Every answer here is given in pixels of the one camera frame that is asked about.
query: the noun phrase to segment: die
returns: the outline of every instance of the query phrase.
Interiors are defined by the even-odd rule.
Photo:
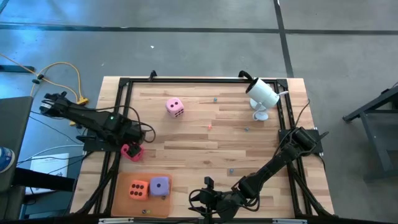
[[[177,97],[173,97],[166,102],[166,110],[173,118],[176,118],[184,113],[184,105]]]
[[[133,162],[137,162],[144,154],[144,148],[136,143],[124,144],[120,153]]]
[[[152,196],[169,195],[169,178],[168,177],[154,177],[150,180],[150,194]]]
[[[149,183],[142,180],[133,180],[129,188],[129,196],[134,200],[148,200]]]

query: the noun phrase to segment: yellow cable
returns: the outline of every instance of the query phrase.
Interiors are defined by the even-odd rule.
[[[72,68],[75,69],[75,71],[76,71],[76,73],[77,73],[77,77],[78,77],[78,87],[79,87],[79,96],[80,96],[80,99],[81,99],[81,100],[83,99],[83,95],[81,94],[80,72],[79,72],[79,70],[78,70],[74,65],[72,65],[71,63],[68,63],[68,62],[55,62],[55,63],[53,63],[53,64],[51,64],[51,65],[48,65],[48,66],[46,66],[45,68],[41,69],[41,71],[40,71],[39,73],[35,73],[34,71],[28,69],[27,67],[25,67],[25,66],[21,65],[20,63],[14,61],[13,59],[11,59],[11,58],[9,58],[9,57],[3,55],[2,53],[0,53],[0,55],[1,55],[2,57],[4,57],[4,58],[6,58],[6,59],[8,59],[8,60],[10,60],[10,61],[12,61],[12,62],[14,62],[14,63],[17,64],[18,66],[22,67],[23,69],[27,70],[28,72],[30,72],[30,73],[32,73],[32,74],[34,74],[34,75],[36,75],[36,76],[39,76],[39,74],[41,74],[44,70],[46,70],[46,69],[48,69],[48,68],[50,68],[50,67],[52,67],[52,66],[54,66],[54,65],[64,64],[64,65],[69,65],[69,66],[71,66]],[[59,87],[62,87],[62,88],[66,88],[67,90],[70,90],[70,91],[75,95],[75,97],[76,97],[76,102],[79,101],[76,92],[75,92],[74,90],[72,90],[71,88],[69,88],[69,87],[67,87],[67,86],[65,86],[65,85],[61,85],[61,84],[58,84],[58,83],[51,82],[50,80],[48,80],[48,79],[46,79],[46,78],[43,78],[43,80],[46,81],[46,82],[48,82],[48,83],[50,83],[50,84],[53,84],[53,85],[55,85],[55,86],[59,86]],[[30,95],[31,95],[31,96],[33,95],[34,87],[35,87],[35,85],[32,86],[32,89],[31,89],[31,91],[30,91]]]

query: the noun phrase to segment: white paper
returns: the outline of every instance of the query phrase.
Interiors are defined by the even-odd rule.
[[[44,174],[48,174],[49,172],[53,170],[57,170],[61,167],[64,167],[63,169],[60,169],[58,171],[55,171],[51,173],[50,175],[58,175],[60,177],[66,177],[68,174],[68,167],[65,167],[68,165],[69,161],[69,153],[63,153],[63,154],[55,154],[55,155],[47,155],[47,156],[34,156],[30,163],[30,169],[32,171],[36,172],[41,172]],[[25,189],[25,194],[31,195],[33,191],[33,194],[42,194],[46,192],[51,192],[53,190],[50,189],[38,189],[32,187],[32,190],[30,190],[30,187],[26,187]]]

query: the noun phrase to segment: red object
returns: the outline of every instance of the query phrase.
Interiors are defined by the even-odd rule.
[[[129,195],[134,200],[148,200],[149,183],[142,180],[133,180],[130,184]]]
[[[120,153],[133,162],[137,162],[144,155],[144,148],[136,143],[124,144]]]

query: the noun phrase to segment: gray table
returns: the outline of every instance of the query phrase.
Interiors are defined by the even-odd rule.
[[[24,187],[10,187],[21,151],[30,108],[30,96],[0,99],[0,146],[14,151],[15,163],[0,174],[0,219],[16,219],[25,194]]]

